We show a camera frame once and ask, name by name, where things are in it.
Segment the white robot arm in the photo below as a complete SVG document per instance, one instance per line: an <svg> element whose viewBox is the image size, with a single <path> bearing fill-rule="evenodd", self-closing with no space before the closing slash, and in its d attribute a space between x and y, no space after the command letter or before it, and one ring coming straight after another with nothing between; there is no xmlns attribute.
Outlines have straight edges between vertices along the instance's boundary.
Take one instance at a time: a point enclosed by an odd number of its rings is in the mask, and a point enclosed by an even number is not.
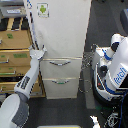
<svg viewBox="0 0 128 128"><path fill-rule="evenodd" d="M0 106L0 128L23 128L29 117L27 101L39 74L40 61L47 49L30 50L30 69L15 85L14 93L9 95Z"/></svg>

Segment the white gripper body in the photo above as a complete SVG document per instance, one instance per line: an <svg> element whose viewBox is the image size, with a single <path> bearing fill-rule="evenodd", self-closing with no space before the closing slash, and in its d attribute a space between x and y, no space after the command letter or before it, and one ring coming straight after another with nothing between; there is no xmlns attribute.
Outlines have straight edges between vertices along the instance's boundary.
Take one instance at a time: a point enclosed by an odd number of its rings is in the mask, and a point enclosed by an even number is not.
<svg viewBox="0 0 128 128"><path fill-rule="evenodd" d="M31 50L30 57L32 59L36 58L37 60L40 60L42 58L42 53L40 50Z"/></svg>

